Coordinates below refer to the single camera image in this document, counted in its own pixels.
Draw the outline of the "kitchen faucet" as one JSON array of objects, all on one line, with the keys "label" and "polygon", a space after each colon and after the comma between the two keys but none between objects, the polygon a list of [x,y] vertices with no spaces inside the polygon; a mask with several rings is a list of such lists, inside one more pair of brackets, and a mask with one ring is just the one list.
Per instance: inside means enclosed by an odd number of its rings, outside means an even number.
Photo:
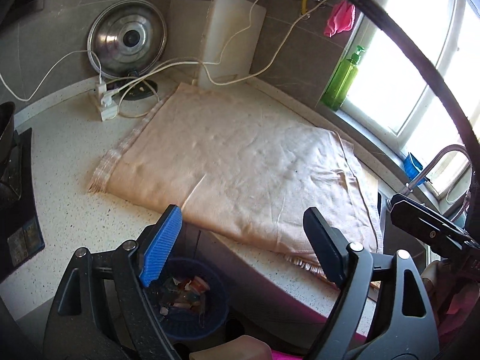
[{"label": "kitchen faucet", "polygon": [[465,147],[448,145],[406,184],[403,191],[411,192],[425,180],[437,197],[444,197],[470,167],[470,157]]}]

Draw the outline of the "black lid stand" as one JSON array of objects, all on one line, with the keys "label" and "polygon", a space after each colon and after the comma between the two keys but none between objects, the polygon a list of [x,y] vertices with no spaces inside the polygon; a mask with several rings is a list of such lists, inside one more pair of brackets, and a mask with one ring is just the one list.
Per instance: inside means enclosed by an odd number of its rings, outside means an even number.
[{"label": "black lid stand", "polygon": [[[133,72],[125,77],[119,77],[110,80],[106,87],[108,90],[120,88],[128,84],[131,80],[138,77],[137,72]],[[133,87],[122,89],[118,96],[124,96],[125,101],[139,101],[158,94],[158,85],[150,79],[143,80],[135,84]]]}]

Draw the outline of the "window frame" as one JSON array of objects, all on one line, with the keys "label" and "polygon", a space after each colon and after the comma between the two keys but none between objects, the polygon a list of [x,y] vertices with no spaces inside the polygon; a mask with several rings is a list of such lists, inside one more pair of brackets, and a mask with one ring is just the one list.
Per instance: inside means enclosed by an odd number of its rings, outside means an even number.
[{"label": "window frame", "polygon": [[[438,69],[479,131],[479,16],[467,0],[376,0]],[[398,157],[427,165],[460,143],[442,103],[401,50],[360,15],[345,51],[365,48],[342,111]]]}]

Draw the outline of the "blue sponge holder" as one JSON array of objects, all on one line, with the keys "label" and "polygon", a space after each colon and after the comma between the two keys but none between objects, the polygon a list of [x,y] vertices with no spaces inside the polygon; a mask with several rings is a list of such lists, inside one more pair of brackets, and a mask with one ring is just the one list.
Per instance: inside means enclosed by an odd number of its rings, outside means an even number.
[{"label": "blue sponge holder", "polygon": [[412,153],[408,153],[403,160],[403,169],[408,179],[412,181],[422,172],[423,166]]}]

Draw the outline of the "white cutting board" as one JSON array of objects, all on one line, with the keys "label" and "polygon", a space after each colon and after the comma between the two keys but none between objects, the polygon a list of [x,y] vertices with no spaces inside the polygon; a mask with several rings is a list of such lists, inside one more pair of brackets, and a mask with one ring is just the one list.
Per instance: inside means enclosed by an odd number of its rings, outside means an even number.
[{"label": "white cutting board", "polygon": [[266,9],[247,0],[213,0],[199,59],[198,86],[212,89],[250,73]]}]

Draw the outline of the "beige towel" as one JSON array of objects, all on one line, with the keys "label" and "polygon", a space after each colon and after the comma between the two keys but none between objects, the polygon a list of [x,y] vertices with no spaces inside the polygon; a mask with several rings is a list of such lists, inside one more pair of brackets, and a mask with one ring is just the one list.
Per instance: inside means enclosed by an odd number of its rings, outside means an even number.
[{"label": "beige towel", "polygon": [[349,242],[383,251],[374,193],[352,143],[280,102],[180,84],[101,159],[89,182],[235,242],[322,268],[303,229],[315,207]]}]

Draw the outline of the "blue trash basket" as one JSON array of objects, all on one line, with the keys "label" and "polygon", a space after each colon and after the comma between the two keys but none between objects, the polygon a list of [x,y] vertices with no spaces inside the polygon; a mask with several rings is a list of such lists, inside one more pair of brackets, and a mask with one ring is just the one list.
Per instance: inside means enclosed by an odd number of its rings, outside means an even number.
[{"label": "blue trash basket", "polygon": [[[184,289],[195,276],[210,286],[200,296]],[[229,313],[228,294],[219,276],[192,258],[169,258],[160,277],[145,292],[160,327],[173,341],[196,341],[210,336]]]}]

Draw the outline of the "red snack bag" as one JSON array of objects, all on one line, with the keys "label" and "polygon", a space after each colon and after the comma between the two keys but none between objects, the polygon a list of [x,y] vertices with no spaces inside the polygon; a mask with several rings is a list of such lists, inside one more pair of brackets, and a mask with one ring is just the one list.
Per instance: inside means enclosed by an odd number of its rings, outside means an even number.
[{"label": "red snack bag", "polygon": [[206,291],[209,291],[210,286],[207,281],[200,278],[199,276],[195,276],[193,280],[190,280],[187,282],[184,289],[185,291],[189,291],[200,296],[204,294]]}]

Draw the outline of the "steel pot lid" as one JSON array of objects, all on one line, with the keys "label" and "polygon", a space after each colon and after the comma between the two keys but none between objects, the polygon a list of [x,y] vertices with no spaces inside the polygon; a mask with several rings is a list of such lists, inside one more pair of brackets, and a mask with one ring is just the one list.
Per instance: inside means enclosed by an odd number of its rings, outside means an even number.
[{"label": "steel pot lid", "polygon": [[143,75],[160,60],[168,41],[162,12],[145,0],[122,0],[103,10],[86,38],[95,72],[108,79]]}]

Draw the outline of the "black stove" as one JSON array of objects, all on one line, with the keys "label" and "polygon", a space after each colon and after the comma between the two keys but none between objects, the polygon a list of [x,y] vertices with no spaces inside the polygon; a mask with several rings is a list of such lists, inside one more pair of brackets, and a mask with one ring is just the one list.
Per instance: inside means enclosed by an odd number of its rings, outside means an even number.
[{"label": "black stove", "polygon": [[32,183],[32,129],[13,132],[1,162],[1,279],[45,247]]}]

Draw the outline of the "green soap dispenser bottle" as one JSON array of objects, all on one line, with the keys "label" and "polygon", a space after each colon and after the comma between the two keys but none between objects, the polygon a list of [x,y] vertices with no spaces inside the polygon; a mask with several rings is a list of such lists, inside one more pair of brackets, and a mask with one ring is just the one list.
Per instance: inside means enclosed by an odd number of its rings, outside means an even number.
[{"label": "green soap dispenser bottle", "polygon": [[329,109],[337,111],[343,105],[353,80],[358,73],[358,65],[363,57],[363,53],[365,53],[365,48],[357,46],[351,56],[344,58],[337,66],[320,99]]}]

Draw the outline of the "pink cloth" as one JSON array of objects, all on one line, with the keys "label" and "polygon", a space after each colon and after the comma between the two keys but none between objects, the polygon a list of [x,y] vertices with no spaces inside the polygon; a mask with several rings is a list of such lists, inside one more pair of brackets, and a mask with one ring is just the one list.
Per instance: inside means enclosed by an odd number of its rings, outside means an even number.
[{"label": "pink cloth", "polygon": [[356,7],[346,0],[334,5],[331,14],[326,22],[324,35],[328,38],[351,31],[356,19]]}]

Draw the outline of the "white power strip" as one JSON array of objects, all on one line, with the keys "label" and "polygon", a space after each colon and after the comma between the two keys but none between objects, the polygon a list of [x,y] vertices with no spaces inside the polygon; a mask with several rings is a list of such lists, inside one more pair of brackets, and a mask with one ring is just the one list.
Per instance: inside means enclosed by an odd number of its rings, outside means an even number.
[{"label": "white power strip", "polygon": [[114,119],[118,115],[119,106],[113,99],[118,93],[119,90],[116,88],[108,89],[104,80],[100,80],[89,92],[90,101],[96,107],[101,121]]}]

